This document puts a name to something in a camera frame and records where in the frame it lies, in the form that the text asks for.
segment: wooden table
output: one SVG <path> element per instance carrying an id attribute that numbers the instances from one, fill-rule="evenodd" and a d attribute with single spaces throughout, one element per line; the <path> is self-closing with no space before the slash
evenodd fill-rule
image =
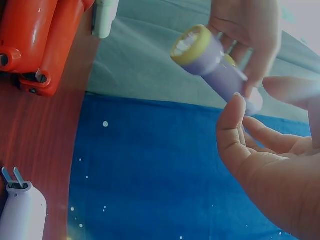
<path id="1" fill-rule="evenodd" d="M 4 0 L 0 0 L 0 13 Z M 82 102 L 99 40 L 92 10 L 81 21 L 59 90 L 51 98 L 19 91 L 0 79 L 0 161 L 17 166 L 47 200 L 44 240 L 66 240 L 69 183 Z"/>

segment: orange object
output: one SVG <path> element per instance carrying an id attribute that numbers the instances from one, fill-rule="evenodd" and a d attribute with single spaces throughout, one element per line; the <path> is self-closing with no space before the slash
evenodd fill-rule
<path id="1" fill-rule="evenodd" d="M 58 0 L 37 72 L 22 74 L 20 88 L 50 97 L 55 94 L 83 13 L 95 0 Z"/>
<path id="2" fill-rule="evenodd" d="M 0 27 L 0 71 L 39 68 L 58 0 L 8 0 Z"/>

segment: blue fabric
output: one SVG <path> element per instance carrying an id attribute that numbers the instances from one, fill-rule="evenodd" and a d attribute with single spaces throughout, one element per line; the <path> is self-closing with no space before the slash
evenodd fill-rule
<path id="1" fill-rule="evenodd" d="M 221 162 L 220 109 L 87 95 L 72 164 L 73 240 L 292 240 Z M 286 134 L 307 124 L 258 116 Z"/>

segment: white charger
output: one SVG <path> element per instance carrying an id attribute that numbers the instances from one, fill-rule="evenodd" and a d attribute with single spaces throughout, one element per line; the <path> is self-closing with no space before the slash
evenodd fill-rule
<path id="1" fill-rule="evenodd" d="M 96 0 L 92 34 L 100 39 L 109 37 L 112 22 L 116 19 L 119 0 Z"/>
<path id="2" fill-rule="evenodd" d="M 2 168 L 9 196 L 0 219 L 0 239 L 43 240 L 47 201 L 31 182 L 23 180 L 17 167 L 13 173 L 16 180 Z"/>

